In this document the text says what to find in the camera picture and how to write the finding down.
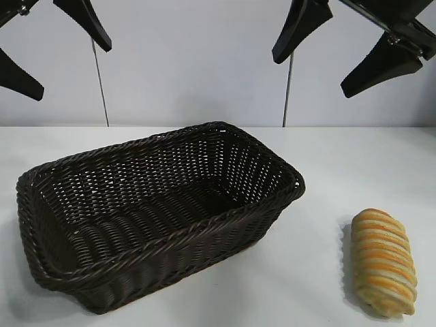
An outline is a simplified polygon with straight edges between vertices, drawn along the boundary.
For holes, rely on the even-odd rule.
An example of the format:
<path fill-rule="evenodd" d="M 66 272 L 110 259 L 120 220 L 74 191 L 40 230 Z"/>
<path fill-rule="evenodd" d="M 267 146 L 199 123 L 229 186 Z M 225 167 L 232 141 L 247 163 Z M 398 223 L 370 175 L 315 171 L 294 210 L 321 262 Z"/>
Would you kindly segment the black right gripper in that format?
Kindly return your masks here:
<path fill-rule="evenodd" d="M 341 2 L 385 31 L 371 52 L 342 81 L 347 98 L 387 80 L 414 74 L 422 68 L 420 57 L 428 61 L 435 56 L 435 34 L 416 19 L 432 0 Z M 273 61 L 284 62 L 307 36 L 332 17 L 327 0 L 293 0 L 272 48 Z"/>

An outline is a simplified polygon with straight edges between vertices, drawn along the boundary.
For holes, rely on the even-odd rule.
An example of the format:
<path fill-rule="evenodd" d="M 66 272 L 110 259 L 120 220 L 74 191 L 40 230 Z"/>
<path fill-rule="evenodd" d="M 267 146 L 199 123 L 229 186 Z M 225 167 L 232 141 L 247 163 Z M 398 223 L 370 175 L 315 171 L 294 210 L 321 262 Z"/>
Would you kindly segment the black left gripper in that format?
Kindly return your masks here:
<path fill-rule="evenodd" d="M 89 0 L 54 0 L 53 3 L 78 23 L 91 39 L 105 52 L 112 50 L 112 40 L 103 28 Z M 29 6 L 23 0 L 0 0 L 0 27 L 16 15 L 26 16 Z M 41 101 L 44 87 L 34 77 L 18 66 L 3 51 L 1 53 L 1 86 Z"/>

